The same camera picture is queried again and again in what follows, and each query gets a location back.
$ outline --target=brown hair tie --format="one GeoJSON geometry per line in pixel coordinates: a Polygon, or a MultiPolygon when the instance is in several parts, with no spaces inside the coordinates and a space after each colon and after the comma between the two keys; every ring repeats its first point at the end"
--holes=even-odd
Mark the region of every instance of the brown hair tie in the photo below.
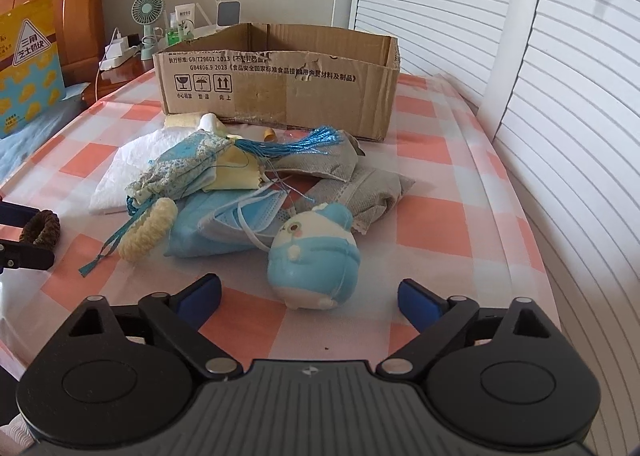
{"type": "Polygon", "coordinates": [[[52,211],[40,211],[22,229],[19,241],[53,250],[60,239],[60,220],[52,211]]]}

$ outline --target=blue blanket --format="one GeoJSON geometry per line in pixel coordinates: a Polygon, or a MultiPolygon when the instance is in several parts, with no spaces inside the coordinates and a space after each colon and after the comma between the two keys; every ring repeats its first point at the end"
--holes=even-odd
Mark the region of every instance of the blue blanket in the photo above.
{"type": "Polygon", "coordinates": [[[0,184],[42,144],[82,113],[82,91],[88,85],[69,86],[64,99],[47,108],[20,131],[0,140],[0,184]]]}

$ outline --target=yellow snack package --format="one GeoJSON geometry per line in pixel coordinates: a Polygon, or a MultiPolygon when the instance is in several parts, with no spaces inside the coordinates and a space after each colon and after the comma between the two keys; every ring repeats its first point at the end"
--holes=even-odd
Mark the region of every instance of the yellow snack package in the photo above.
{"type": "Polygon", "coordinates": [[[0,16],[0,138],[22,128],[65,93],[51,0],[0,16]]]}

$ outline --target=screw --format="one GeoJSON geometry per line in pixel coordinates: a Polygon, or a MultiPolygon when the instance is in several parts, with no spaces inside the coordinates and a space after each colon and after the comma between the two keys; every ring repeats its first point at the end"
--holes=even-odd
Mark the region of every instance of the screw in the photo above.
{"type": "Polygon", "coordinates": [[[405,359],[387,359],[382,362],[382,369],[389,375],[405,375],[414,368],[414,365],[405,359]]]}
{"type": "Polygon", "coordinates": [[[215,375],[225,375],[233,372],[238,363],[235,360],[228,359],[226,357],[217,357],[215,359],[207,360],[204,365],[209,373],[215,375]]]}

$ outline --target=small desk fan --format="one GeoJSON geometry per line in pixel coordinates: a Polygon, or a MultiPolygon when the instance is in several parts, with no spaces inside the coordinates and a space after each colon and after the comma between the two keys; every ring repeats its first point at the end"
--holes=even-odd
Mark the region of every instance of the small desk fan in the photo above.
{"type": "Polygon", "coordinates": [[[164,0],[135,0],[131,7],[131,17],[133,20],[144,25],[144,36],[142,38],[142,50],[140,59],[149,60],[158,50],[158,36],[153,28],[164,10],[164,0]]]}

